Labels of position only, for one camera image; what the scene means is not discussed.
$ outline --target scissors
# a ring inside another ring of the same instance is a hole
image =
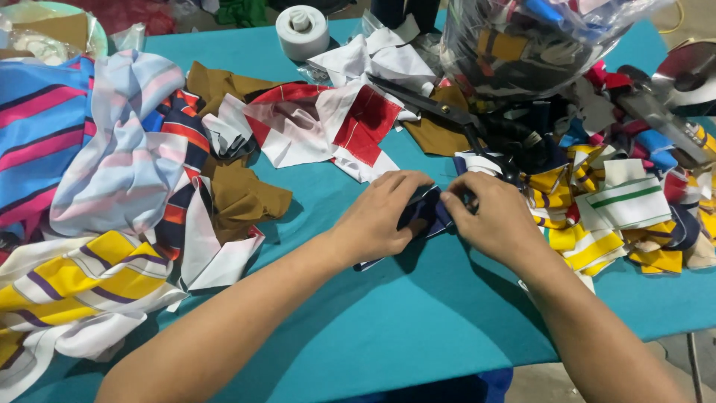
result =
[[[518,189],[522,190],[523,182],[520,180],[520,169],[513,163],[513,157],[512,155],[509,155],[508,150],[494,150],[500,152],[507,151],[505,154],[508,154],[508,158],[507,160],[504,160],[490,155],[487,151],[485,151],[482,144],[480,144],[481,138],[485,140],[485,142],[489,146],[490,139],[495,139],[495,136],[490,136],[488,134],[488,130],[485,127],[485,122],[483,122],[485,116],[478,117],[460,108],[452,107],[446,103],[438,102],[436,100],[431,100],[430,98],[424,97],[418,93],[408,90],[405,87],[402,87],[401,85],[395,84],[394,82],[390,82],[380,77],[369,75],[369,79],[371,82],[373,82],[373,84],[380,87],[386,93],[389,93],[390,95],[393,95],[394,97],[398,98],[402,102],[408,105],[413,105],[422,111],[431,113],[449,124],[460,126],[463,131],[463,134],[465,135],[468,140],[468,143],[470,144],[470,147],[475,152],[475,155],[486,158],[490,162],[499,166],[500,170],[502,170],[502,175],[500,179],[502,179],[502,181],[508,184],[517,186]],[[491,126],[513,125],[512,122],[499,122],[495,121],[494,118],[488,118],[488,120],[488,124]]]

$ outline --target table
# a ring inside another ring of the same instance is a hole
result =
[[[442,26],[444,11],[438,21]],[[356,23],[333,21],[330,32],[344,41]],[[266,80],[300,79],[281,53],[273,27],[150,37],[146,51],[185,71],[198,60]],[[629,63],[652,74],[665,55],[656,29],[641,22],[606,63],[610,70]],[[443,188],[455,175],[449,158],[426,156],[407,131],[389,133],[381,147],[401,168],[423,170]],[[284,218],[259,225],[266,241],[251,271],[330,228],[365,188],[332,163],[275,169],[264,156],[254,156],[251,168],[261,180],[294,192]],[[716,326],[714,269],[685,270],[677,277],[638,272],[619,261],[598,275],[594,286],[640,338]],[[502,265],[470,251],[454,232],[414,242],[366,272],[336,276],[276,330],[212,401],[320,402],[557,361],[539,313],[516,281]],[[151,316],[127,337],[119,356],[212,294],[195,294],[177,313]],[[56,354],[47,373],[18,402],[91,402],[111,364]]]

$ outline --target floor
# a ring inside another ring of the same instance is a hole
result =
[[[684,7],[684,21],[675,32],[663,34],[662,38],[667,46],[673,47],[686,39],[716,38],[716,1],[714,0],[681,0]],[[333,14],[329,19],[357,18],[363,15],[363,10],[369,8],[370,0],[357,0],[357,4],[350,8]],[[267,9],[270,22],[275,22],[278,12]],[[226,29],[213,23],[208,15],[195,16],[185,21],[180,27],[181,31],[188,32],[191,27],[198,27],[200,31],[213,29]],[[679,12],[675,4],[665,6],[657,11],[652,21],[657,28],[671,29],[679,21]],[[690,376],[690,368],[686,353],[686,336],[677,335],[647,343],[649,350],[660,358],[667,371],[677,380],[684,393],[694,396]],[[705,403],[716,403],[716,330],[697,333],[697,352],[703,381],[703,396]],[[562,364],[536,364],[515,368],[512,387],[507,393],[506,403],[578,403],[584,402],[574,384],[569,379]]]

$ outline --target white tape roll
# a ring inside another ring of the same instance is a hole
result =
[[[276,19],[276,33],[284,54],[291,60],[305,62],[328,49],[326,17],[310,6],[292,6]]]

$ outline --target yellow cable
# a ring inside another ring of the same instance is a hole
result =
[[[660,34],[671,34],[672,32],[676,32],[679,28],[681,28],[682,24],[684,24],[684,17],[686,13],[684,13],[684,6],[681,4],[681,0],[676,0],[676,7],[679,9],[679,23],[671,29],[659,31]]]

